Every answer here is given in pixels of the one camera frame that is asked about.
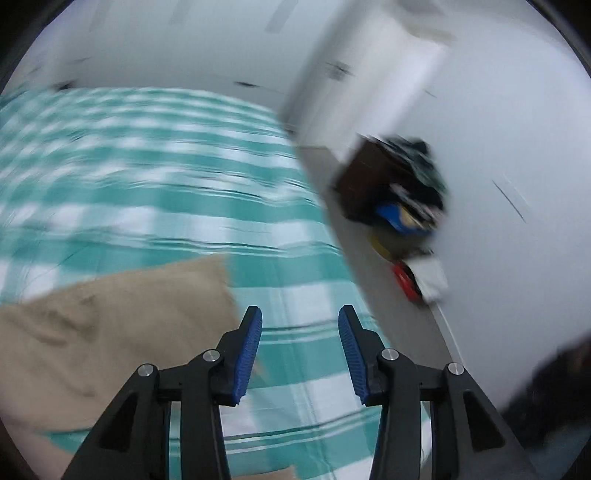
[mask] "dark object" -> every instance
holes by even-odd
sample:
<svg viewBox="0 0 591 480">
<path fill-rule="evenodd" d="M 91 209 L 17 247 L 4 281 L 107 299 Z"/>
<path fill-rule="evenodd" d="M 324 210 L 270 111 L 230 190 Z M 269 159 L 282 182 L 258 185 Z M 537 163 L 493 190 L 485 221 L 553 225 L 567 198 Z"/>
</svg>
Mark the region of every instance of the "dark object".
<svg viewBox="0 0 591 480">
<path fill-rule="evenodd" d="M 230 480 L 218 405 L 234 407 L 261 338 L 262 314 L 248 307 L 238 330 L 187 365 L 158 371 L 142 365 L 96 422 L 64 480 L 168 478 L 170 403 L 181 402 L 181 473 L 186 479 Z"/>
<path fill-rule="evenodd" d="M 246 88 L 260 88 L 260 85 L 255 85 L 254 83 L 248 83 L 248 82 L 234 82 L 236 85 L 239 85 L 241 87 L 246 87 Z"/>
<path fill-rule="evenodd" d="M 420 401 L 431 402 L 433 479 L 537 478 L 511 429 L 461 365 L 421 367 L 385 349 L 351 305 L 339 312 L 339 335 L 355 393 L 367 406 L 382 405 L 372 480 L 418 478 Z"/>
<path fill-rule="evenodd" d="M 371 223 L 375 206 L 388 199 L 391 183 L 401 185 L 427 205 L 443 208 L 438 192 L 423 185 L 412 169 L 393 154 L 386 144 L 366 139 L 335 184 L 345 216 Z"/>
<path fill-rule="evenodd" d="M 75 82 L 65 82 L 65 83 L 61 83 L 59 85 L 55 85 L 55 88 L 58 92 L 62 92 L 64 90 L 68 90 L 70 88 L 76 88 L 76 83 Z"/>
<path fill-rule="evenodd" d="M 341 82 L 347 75 L 351 75 L 351 66 L 337 61 L 335 63 L 327 62 L 329 66 L 329 79 Z"/>
<path fill-rule="evenodd" d="M 386 138 L 383 145 L 394 157 L 404 161 L 405 166 L 412 169 L 414 176 L 423 185 L 434 188 L 440 195 L 446 193 L 445 182 L 433 163 L 429 146 L 423 140 L 407 140 L 396 136 Z"/>
<path fill-rule="evenodd" d="M 525 448 L 541 446 L 561 427 L 590 422 L 591 338 L 544 365 L 502 415 Z"/>
</svg>

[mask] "bed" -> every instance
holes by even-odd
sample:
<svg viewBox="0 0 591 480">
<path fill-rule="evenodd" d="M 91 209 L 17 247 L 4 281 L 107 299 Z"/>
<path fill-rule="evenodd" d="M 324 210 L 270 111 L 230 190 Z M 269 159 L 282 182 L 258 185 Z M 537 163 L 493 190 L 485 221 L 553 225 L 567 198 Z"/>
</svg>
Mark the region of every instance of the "bed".
<svg viewBox="0 0 591 480">
<path fill-rule="evenodd" d="M 353 393 L 337 313 L 352 304 L 379 328 L 275 115 L 183 89 L 0 97 L 2 303 L 219 252 L 240 311 L 264 318 L 265 375 L 222 410 L 232 475 L 295 465 L 301 479 L 367 478 L 380 409 Z M 426 455 L 424 410 L 423 431 Z M 86 432 L 39 434 L 74 452 Z M 173 416 L 171 478 L 178 437 Z"/>
</svg>

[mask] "gray floor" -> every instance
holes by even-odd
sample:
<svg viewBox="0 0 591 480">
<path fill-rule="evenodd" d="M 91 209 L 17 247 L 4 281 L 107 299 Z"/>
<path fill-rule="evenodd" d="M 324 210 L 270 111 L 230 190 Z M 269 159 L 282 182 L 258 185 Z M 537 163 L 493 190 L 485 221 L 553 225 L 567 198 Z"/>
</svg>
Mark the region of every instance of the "gray floor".
<svg viewBox="0 0 591 480">
<path fill-rule="evenodd" d="M 406 299 L 390 263 L 368 242 L 368 227 L 341 214 L 331 186 L 342 166 L 326 148 L 301 148 L 300 158 L 310 181 L 326 202 L 328 217 L 356 283 L 392 346 L 416 364 L 444 367 L 452 359 L 431 311 Z"/>
</svg>

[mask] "white wall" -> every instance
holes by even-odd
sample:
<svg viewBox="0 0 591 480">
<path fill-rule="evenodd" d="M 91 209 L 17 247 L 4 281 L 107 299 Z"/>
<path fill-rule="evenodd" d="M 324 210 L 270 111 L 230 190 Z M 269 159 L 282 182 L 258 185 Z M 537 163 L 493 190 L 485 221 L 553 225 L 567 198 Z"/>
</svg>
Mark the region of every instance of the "white wall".
<svg viewBox="0 0 591 480">
<path fill-rule="evenodd" d="M 313 108 L 317 92 L 326 80 L 327 64 L 335 62 L 335 55 L 342 51 L 343 44 L 360 28 L 367 15 L 382 3 L 383 0 L 350 0 L 343 10 L 341 19 L 319 45 L 281 112 L 280 118 L 294 131 L 300 130 L 304 118 L 310 114 L 310 108 Z"/>
<path fill-rule="evenodd" d="M 335 157 L 348 163 L 361 146 L 363 137 L 384 138 L 411 108 L 423 86 L 437 70 L 447 53 L 443 43 L 408 36 L 404 51 L 381 84 L 363 106 L 362 113 L 339 138 Z"/>
<path fill-rule="evenodd" d="M 388 73 L 401 62 L 410 34 L 381 7 L 371 9 L 359 27 L 343 42 L 333 62 L 349 66 L 341 80 L 327 75 L 303 116 L 301 145 L 328 147 L 338 155 L 367 103 Z"/>
<path fill-rule="evenodd" d="M 497 406 L 591 330 L 591 79 L 525 0 L 514 4 L 518 20 L 490 2 L 445 19 L 457 40 L 395 129 L 432 146 L 449 185 L 433 242 L 451 289 L 440 307 Z"/>
<path fill-rule="evenodd" d="M 75 0 L 64 62 L 78 86 L 206 89 L 280 110 L 350 1 Z"/>
<path fill-rule="evenodd" d="M 20 87 L 52 87 L 74 79 L 70 66 L 63 63 L 63 53 L 70 25 L 75 19 L 76 7 L 71 5 L 43 29 L 19 62 L 2 93 Z"/>
</svg>

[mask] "clothes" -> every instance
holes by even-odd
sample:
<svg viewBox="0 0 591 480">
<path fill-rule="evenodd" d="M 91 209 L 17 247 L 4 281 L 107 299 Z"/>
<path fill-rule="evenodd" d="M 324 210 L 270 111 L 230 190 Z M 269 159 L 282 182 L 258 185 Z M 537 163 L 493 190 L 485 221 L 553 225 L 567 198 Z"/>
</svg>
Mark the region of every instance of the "clothes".
<svg viewBox="0 0 591 480">
<path fill-rule="evenodd" d="M 398 203 L 401 203 L 417 221 L 423 223 L 426 229 L 435 230 L 438 227 L 443 218 L 442 209 L 414 200 L 401 185 L 390 184 L 390 191 L 395 194 Z"/>
<path fill-rule="evenodd" d="M 439 175 L 428 145 L 424 141 L 409 141 L 401 137 L 391 137 L 387 138 L 384 144 L 398 158 L 408 164 L 423 185 L 434 188 L 440 195 L 447 192 L 445 182 Z"/>
<path fill-rule="evenodd" d="M 92 427 L 139 365 L 185 364 L 238 323 L 220 255 L 0 307 L 0 414 L 34 430 Z"/>
</svg>

